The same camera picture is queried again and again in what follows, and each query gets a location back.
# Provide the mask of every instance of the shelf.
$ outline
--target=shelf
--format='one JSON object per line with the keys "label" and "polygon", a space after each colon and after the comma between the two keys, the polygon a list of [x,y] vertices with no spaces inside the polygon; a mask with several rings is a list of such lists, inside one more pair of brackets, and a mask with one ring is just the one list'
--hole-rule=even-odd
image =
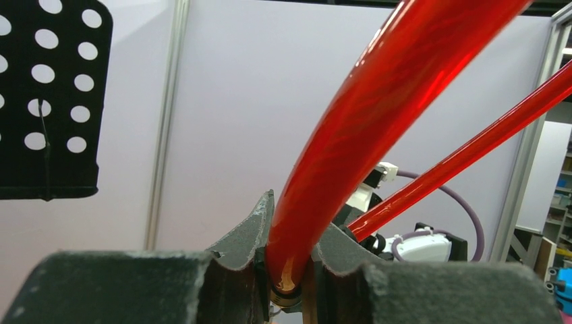
{"label": "shelf", "polygon": [[546,223],[547,224],[560,225],[560,224],[562,224],[562,221],[557,221],[556,219],[546,219]]}
{"label": "shelf", "polygon": [[[547,219],[546,219],[546,223],[547,223],[547,224],[554,224],[554,225],[558,225],[558,226],[562,225],[562,221],[559,221],[558,219],[549,219],[549,218],[547,218]],[[567,222],[567,223],[564,224],[564,226],[566,226],[566,227],[572,227],[572,222]]]}
{"label": "shelf", "polygon": [[550,208],[558,209],[559,211],[566,211],[566,210],[567,210],[566,207],[562,207],[562,206],[559,206],[559,205],[551,205]]}
{"label": "shelf", "polygon": [[567,238],[567,237],[564,236],[564,235],[560,235],[560,239],[561,239],[561,240],[564,240],[564,241],[566,241],[566,242],[568,242],[568,243],[570,243],[570,244],[572,244],[572,239]]}
{"label": "shelf", "polygon": [[572,192],[572,189],[564,187],[556,187],[556,191]]}

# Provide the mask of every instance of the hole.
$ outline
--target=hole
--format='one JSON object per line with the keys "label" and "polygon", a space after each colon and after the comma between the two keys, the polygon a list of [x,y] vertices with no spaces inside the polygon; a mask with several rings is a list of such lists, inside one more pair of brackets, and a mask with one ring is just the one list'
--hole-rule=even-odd
{"label": "hole", "polygon": [[71,118],[78,123],[85,123],[89,120],[89,109],[84,106],[77,106],[71,110]]}
{"label": "hole", "polygon": [[42,133],[29,133],[24,139],[27,148],[33,151],[39,151],[46,147],[46,138]]}
{"label": "hole", "polygon": [[12,31],[12,24],[6,17],[0,15],[0,36],[6,36]]}
{"label": "hole", "polygon": [[97,57],[97,47],[95,47],[95,45],[93,45],[92,43],[81,43],[80,46],[78,47],[78,53],[80,54],[81,57],[83,57],[84,59],[87,59],[88,61],[92,61],[93,59],[95,59]]}
{"label": "hole", "polygon": [[40,7],[44,9],[45,12],[50,14],[59,14],[61,12],[61,1],[60,0],[40,0]]}
{"label": "hole", "polygon": [[59,44],[59,40],[53,31],[40,29],[36,32],[36,43],[45,49],[54,49]]}
{"label": "hole", "polygon": [[0,73],[6,72],[8,70],[8,61],[2,55],[0,55]]}
{"label": "hole", "polygon": [[76,88],[83,92],[91,91],[94,86],[93,79],[87,74],[80,74],[79,76],[76,76],[74,83],[76,84]]}
{"label": "hole", "polygon": [[46,84],[55,79],[55,72],[47,65],[38,64],[32,67],[32,76],[34,77],[34,80]]}
{"label": "hole", "polygon": [[67,141],[67,149],[72,153],[81,153],[86,150],[88,143],[81,137],[72,137]]}
{"label": "hole", "polygon": [[[28,103],[28,111],[36,116],[40,117],[40,101],[38,99],[34,99]],[[42,102],[42,115],[44,117],[48,116],[52,112],[52,105],[49,102],[43,101]]]}
{"label": "hole", "polygon": [[101,26],[101,16],[97,11],[92,9],[87,9],[82,13],[82,19],[88,27],[99,28]]}

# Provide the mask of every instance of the white plastic part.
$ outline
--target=white plastic part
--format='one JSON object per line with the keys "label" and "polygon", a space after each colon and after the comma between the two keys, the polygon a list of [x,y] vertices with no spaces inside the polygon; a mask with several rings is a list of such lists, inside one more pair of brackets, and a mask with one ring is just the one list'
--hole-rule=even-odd
{"label": "white plastic part", "polygon": [[[400,239],[400,236],[388,238],[383,252],[391,253],[391,244]],[[397,250],[403,260],[409,262],[447,262],[451,245],[445,235],[434,234],[405,240],[397,246]]]}
{"label": "white plastic part", "polygon": [[367,184],[360,184],[360,186],[355,189],[353,194],[351,194],[346,204],[365,213],[368,211],[368,207],[370,206],[373,191],[374,189]]}
{"label": "white plastic part", "polygon": [[396,165],[393,165],[389,162],[380,162],[377,163],[377,167],[379,171],[383,173],[383,177],[381,181],[384,182],[392,182],[397,178],[397,170],[399,169]]}

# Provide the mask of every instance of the white connector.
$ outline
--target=white connector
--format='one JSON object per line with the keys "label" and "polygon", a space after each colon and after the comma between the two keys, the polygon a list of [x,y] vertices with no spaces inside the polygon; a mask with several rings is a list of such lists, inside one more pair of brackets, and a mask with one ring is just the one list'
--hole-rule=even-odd
{"label": "white connector", "polygon": [[392,182],[397,178],[397,170],[399,168],[389,162],[380,162],[377,163],[376,169],[383,174],[381,181]]}

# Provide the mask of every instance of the red tube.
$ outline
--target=red tube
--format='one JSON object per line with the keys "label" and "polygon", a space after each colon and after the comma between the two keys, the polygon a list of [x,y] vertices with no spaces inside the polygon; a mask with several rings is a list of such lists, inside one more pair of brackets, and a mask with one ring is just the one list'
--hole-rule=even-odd
{"label": "red tube", "polygon": [[359,241],[367,238],[569,95],[572,95],[571,62],[469,142],[371,211],[356,219],[349,224],[348,228]]}
{"label": "red tube", "polygon": [[357,185],[528,0],[403,0],[316,126],[278,201],[266,266],[295,289],[313,246]]}

